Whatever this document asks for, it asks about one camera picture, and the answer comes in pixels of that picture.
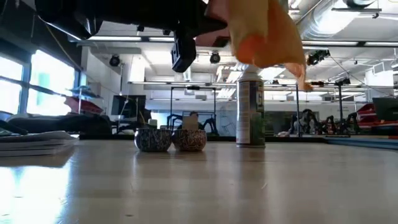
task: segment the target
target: wooden tabletop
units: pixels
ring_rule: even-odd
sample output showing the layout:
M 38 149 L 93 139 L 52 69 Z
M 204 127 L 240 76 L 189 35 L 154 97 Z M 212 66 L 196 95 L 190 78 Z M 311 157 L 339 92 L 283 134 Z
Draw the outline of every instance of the wooden tabletop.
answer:
M 0 223 L 398 223 L 398 154 L 327 144 L 0 158 Z

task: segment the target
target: security camera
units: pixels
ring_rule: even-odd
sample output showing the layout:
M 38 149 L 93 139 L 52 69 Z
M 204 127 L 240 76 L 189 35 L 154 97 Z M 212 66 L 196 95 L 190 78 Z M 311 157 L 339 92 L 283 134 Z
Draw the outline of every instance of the security camera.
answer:
M 109 60 L 109 64 L 112 67 L 117 67 L 120 64 L 120 58 L 118 55 L 112 55 L 111 60 Z
M 211 53 L 210 63 L 218 63 L 218 62 L 220 62 L 220 60 L 221 60 L 221 58 L 220 58 L 220 55 L 218 54 L 218 52 Z

